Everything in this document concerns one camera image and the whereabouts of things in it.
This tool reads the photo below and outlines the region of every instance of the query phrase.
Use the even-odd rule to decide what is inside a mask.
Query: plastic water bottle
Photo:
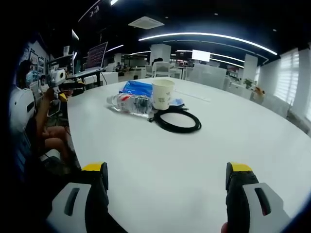
[[[152,110],[152,100],[146,96],[118,94],[107,98],[107,103],[112,104],[117,110],[148,115]]]

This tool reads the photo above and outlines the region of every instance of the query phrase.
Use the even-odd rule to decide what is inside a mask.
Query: monitor screen
[[[106,52],[108,42],[102,43],[88,51],[86,68],[100,67],[102,68],[104,62],[104,55]]]
[[[209,62],[210,52],[192,50],[192,59]]]

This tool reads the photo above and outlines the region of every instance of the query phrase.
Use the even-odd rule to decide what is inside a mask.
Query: blue plastic bag
[[[148,83],[141,83],[137,81],[128,81],[124,88],[119,93],[126,93],[130,95],[152,96],[152,85]]]

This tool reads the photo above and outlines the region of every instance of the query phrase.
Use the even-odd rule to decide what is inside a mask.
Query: potted plant
[[[250,79],[244,79],[244,82],[243,82],[245,85],[246,85],[246,89],[249,89],[252,87],[253,85],[253,81],[250,80]]]

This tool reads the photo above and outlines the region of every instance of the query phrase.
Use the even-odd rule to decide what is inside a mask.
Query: air vent
[[[156,21],[155,19],[149,18],[147,16],[141,17],[134,22],[131,22],[129,26],[132,27],[137,27],[137,28],[142,28],[142,29],[151,29],[151,28],[156,28],[163,26],[164,23],[161,23],[159,21]]]

